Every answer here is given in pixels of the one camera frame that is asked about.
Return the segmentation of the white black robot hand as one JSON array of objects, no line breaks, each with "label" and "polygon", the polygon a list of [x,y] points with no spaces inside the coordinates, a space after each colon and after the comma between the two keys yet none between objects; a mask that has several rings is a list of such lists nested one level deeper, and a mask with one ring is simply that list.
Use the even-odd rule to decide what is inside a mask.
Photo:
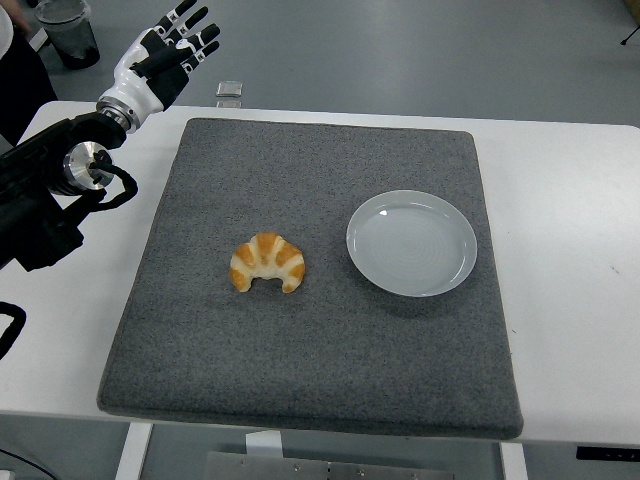
[{"label": "white black robot hand", "polygon": [[116,65],[114,84],[101,95],[100,109],[118,108],[139,127],[149,115],[174,103],[190,74],[219,48],[216,24],[196,29],[208,8],[191,12],[195,5],[179,3],[136,38]]}]

